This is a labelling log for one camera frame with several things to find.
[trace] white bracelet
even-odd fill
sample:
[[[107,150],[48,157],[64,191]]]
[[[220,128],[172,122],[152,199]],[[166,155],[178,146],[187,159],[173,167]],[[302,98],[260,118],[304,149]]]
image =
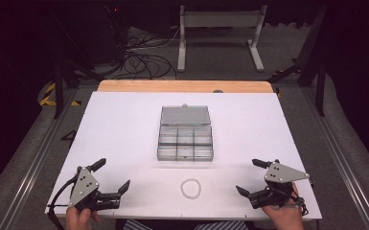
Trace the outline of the white bracelet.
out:
[[[194,181],[197,185],[198,185],[198,193],[196,193],[196,195],[194,196],[191,196],[191,195],[187,195],[185,192],[184,192],[184,184],[189,182],[189,181]],[[194,179],[194,178],[190,178],[190,179],[186,179],[184,180],[182,183],[181,183],[181,193],[186,197],[186,198],[189,198],[189,199],[197,199],[199,197],[199,195],[201,194],[201,183],[199,183],[199,181],[197,179]]]

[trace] metal frame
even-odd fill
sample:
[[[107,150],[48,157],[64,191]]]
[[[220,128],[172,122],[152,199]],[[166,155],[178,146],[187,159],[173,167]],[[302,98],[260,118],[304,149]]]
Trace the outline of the metal frame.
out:
[[[187,42],[185,29],[191,27],[255,27],[252,39],[247,40],[250,53],[253,57],[258,72],[265,70],[256,45],[265,20],[265,10],[262,6],[259,11],[185,11],[185,6],[180,8],[180,45],[178,51],[177,70],[185,70],[185,57]]]
[[[339,169],[339,173],[345,182],[346,188],[348,189],[352,200],[357,206],[357,210],[359,211],[362,220],[366,225],[366,229],[369,229],[369,202],[365,193],[363,192],[362,186],[349,166],[349,163],[344,156],[344,152],[336,141],[327,120],[316,109],[317,102],[315,101],[311,90],[307,87],[302,87],[301,90],[304,98],[311,108],[311,112],[313,113],[316,122],[321,127],[321,131],[326,138],[325,142],[330,150],[331,157]]]
[[[65,103],[71,104],[73,99],[77,94],[77,89],[70,89],[67,91],[65,95]],[[46,160],[47,155],[51,149],[52,143],[54,141],[54,137],[57,134],[58,127],[61,124],[62,120],[67,113],[67,110],[70,106],[65,106],[62,113],[59,113],[57,119],[54,119],[50,124],[49,130],[44,137],[43,143],[40,146],[40,149],[36,153],[35,159],[26,173],[25,177],[20,183],[19,188],[17,189],[16,195],[14,196],[11,205],[8,208],[7,213],[5,214],[2,222],[0,224],[0,229],[12,229],[14,224],[17,221],[17,218],[20,215],[20,211],[22,210],[26,200],[29,196],[29,193],[32,191],[32,188],[37,180],[37,176],[40,173],[41,168],[43,167],[44,161]]]

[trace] metal rail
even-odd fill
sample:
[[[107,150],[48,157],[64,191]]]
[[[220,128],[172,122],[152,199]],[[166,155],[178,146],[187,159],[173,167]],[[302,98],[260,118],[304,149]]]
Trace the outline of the metal rail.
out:
[[[325,117],[321,117],[319,115],[315,106],[315,99],[312,92],[307,87],[302,87],[301,91],[303,92],[306,101],[310,105],[311,112],[314,114],[316,122],[321,127],[321,130],[326,138],[327,146],[331,151],[331,156],[337,168],[339,169],[342,179],[344,180],[345,185],[354,203],[357,206],[357,209],[363,219],[363,222],[366,225],[366,228],[369,229],[369,202],[367,201],[367,198],[362,191],[360,183],[355,177],[355,174],[353,173],[351,167],[349,166],[343,154],[343,151],[341,150],[339,144],[334,138],[334,135],[328,125],[327,120],[325,119]]]
[[[65,104],[71,104],[76,94],[76,89],[70,89],[65,97]],[[68,108],[69,106],[65,106],[58,118],[56,120],[53,120],[53,122],[50,124],[49,130],[47,131],[46,136],[43,139],[43,142],[35,156],[35,159],[25,177],[23,178],[15,197],[0,224],[0,229],[12,229],[14,224],[16,223],[16,220],[20,215],[26,199],[28,198],[35,184],[35,181],[37,180],[38,174],[40,173],[40,170],[52,146],[54,136],[56,135],[58,127],[61,124],[61,121],[63,120]]]

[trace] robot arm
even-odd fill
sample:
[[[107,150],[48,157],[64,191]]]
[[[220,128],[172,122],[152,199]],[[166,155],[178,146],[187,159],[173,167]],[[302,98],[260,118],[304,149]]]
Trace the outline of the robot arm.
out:
[[[55,214],[56,201],[59,195],[71,184],[74,184],[71,190],[70,202],[68,207],[76,207],[79,211],[89,208],[91,211],[100,211],[105,209],[118,209],[121,203],[122,195],[128,190],[130,180],[128,180],[119,190],[118,193],[102,194],[98,189],[100,183],[92,175],[100,167],[106,163],[106,159],[97,161],[92,166],[85,168],[78,167],[77,173],[73,178],[68,180],[61,189],[56,193],[51,204],[48,205],[49,212],[47,213],[50,221],[59,230],[64,230],[61,223]]]
[[[303,197],[292,196],[292,181],[308,179],[310,176],[305,172],[297,171],[293,168],[280,164],[278,160],[273,162],[264,162],[253,159],[255,166],[267,169],[265,174],[265,183],[267,186],[264,190],[256,193],[249,193],[246,189],[236,186],[239,194],[249,199],[254,209],[258,209],[267,205],[281,207],[303,207],[303,215],[308,213],[305,208]],[[288,204],[290,199],[294,200],[293,204]]]

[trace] white metal stand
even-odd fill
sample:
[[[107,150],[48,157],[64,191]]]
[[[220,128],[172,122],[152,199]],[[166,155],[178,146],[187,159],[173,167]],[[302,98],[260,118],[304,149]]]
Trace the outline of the white metal stand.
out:
[[[265,70],[260,59],[256,45],[265,19],[267,6],[262,6],[259,11],[185,11],[180,9],[180,45],[178,52],[177,70],[185,70],[186,40],[185,29],[191,27],[255,27],[255,34],[247,44],[252,54],[253,61],[258,72]]]

